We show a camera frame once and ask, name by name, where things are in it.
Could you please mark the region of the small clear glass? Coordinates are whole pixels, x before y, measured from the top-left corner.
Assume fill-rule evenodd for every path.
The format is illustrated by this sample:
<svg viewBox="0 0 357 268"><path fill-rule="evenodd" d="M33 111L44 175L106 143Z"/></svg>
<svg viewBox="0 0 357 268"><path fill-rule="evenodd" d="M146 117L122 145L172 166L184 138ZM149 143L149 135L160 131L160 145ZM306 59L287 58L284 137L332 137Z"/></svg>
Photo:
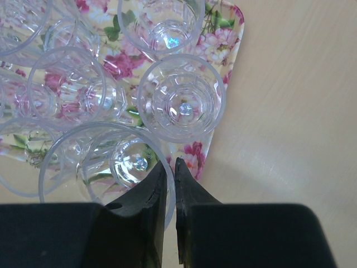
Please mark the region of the small clear glass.
<svg viewBox="0 0 357 268"><path fill-rule="evenodd" d="M26 93L35 116L60 131L116 120L128 105L125 86L87 51L70 46L49 50L37 59Z"/></svg>

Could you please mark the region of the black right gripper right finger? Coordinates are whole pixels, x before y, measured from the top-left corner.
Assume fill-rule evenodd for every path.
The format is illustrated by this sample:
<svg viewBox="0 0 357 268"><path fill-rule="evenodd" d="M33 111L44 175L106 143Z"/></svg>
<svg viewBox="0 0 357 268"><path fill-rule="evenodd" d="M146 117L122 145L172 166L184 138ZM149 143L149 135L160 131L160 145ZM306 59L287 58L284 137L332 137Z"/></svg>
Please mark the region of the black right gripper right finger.
<svg viewBox="0 0 357 268"><path fill-rule="evenodd" d="M175 164L178 258L184 267L335 267L314 212L291 203L223 204Z"/></svg>

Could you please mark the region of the clear faceted glass tumbler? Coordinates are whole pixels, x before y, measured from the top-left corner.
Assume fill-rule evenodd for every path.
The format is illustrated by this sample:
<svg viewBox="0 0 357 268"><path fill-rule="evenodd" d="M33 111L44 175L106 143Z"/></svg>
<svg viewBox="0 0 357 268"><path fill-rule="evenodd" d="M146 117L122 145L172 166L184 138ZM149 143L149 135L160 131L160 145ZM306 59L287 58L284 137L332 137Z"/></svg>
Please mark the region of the clear faceted glass tumbler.
<svg viewBox="0 0 357 268"><path fill-rule="evenodd" d="M152 61L193 54L205 16L205 1L119 1L124 37Z"/></svg>

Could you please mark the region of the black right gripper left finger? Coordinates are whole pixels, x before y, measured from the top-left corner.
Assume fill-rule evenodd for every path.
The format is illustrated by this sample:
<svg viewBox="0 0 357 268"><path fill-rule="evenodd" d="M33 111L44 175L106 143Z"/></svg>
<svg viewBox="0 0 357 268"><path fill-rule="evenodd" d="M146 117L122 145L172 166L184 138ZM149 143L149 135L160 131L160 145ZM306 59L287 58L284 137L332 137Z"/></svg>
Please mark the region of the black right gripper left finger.
<svg viewBox="0 0 357 268"><path fill-rule="evenodd" d="M4 204L2 267L160 267L167 174L158 163L109 203Z"/></svg>

